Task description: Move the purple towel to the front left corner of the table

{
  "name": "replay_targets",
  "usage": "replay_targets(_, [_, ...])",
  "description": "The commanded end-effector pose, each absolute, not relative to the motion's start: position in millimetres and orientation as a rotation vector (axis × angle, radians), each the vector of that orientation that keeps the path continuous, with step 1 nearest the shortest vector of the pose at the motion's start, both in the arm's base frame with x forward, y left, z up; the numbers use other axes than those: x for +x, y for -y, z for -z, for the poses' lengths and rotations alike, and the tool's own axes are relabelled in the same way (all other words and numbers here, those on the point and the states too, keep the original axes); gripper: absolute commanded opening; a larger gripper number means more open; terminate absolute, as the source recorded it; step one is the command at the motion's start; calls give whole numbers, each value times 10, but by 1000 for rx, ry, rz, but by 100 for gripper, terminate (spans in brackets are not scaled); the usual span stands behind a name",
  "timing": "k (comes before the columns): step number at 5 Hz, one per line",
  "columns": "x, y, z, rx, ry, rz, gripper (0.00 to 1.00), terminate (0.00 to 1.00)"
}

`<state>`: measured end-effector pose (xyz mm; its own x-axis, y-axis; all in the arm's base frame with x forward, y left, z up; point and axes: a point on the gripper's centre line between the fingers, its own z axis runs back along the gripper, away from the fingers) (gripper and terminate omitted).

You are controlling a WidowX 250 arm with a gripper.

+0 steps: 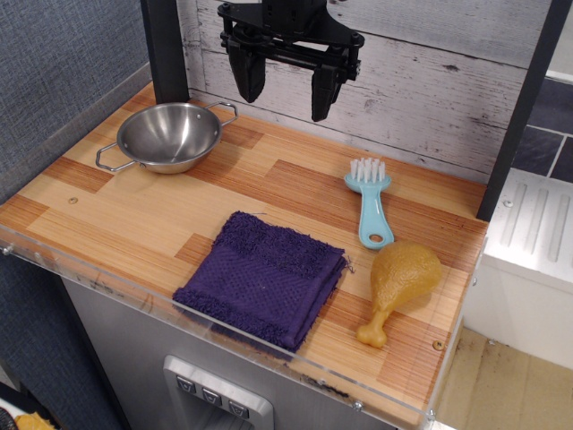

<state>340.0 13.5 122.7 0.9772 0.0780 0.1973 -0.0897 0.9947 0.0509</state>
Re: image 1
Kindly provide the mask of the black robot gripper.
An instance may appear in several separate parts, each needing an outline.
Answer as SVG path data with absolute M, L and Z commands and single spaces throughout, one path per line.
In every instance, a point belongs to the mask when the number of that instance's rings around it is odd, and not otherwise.
M 328 117 L 344 81 L 357 78 L 364 37 L 333 18 L 325 1 L 224 2 L 221 45 L 239 94 L 253 103 L 266 82 L 266 59 L 314 69 L 312 120 Z

